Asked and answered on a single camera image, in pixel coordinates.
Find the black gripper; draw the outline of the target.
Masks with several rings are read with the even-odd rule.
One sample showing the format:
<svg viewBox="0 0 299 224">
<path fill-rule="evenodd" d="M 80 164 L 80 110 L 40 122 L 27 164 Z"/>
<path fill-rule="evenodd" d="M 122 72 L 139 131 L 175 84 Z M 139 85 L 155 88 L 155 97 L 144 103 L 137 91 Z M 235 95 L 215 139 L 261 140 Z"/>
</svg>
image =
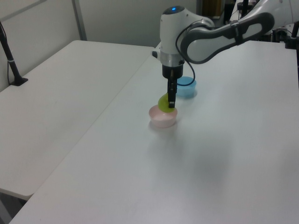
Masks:
<svg viewBox="0 0 299 224">
<path fill-rule="evenodd" d="M 171 78 L 179 79 L 183 76 L 183 65 L 177 67 L 168 67 L 162 65 L 162 75 L 167 78 L 167 93 L 169 94 L 169 108 L 175 107 L 176 93 L 177 93 L 177 81 L 171 80 Z"/>
</svg>

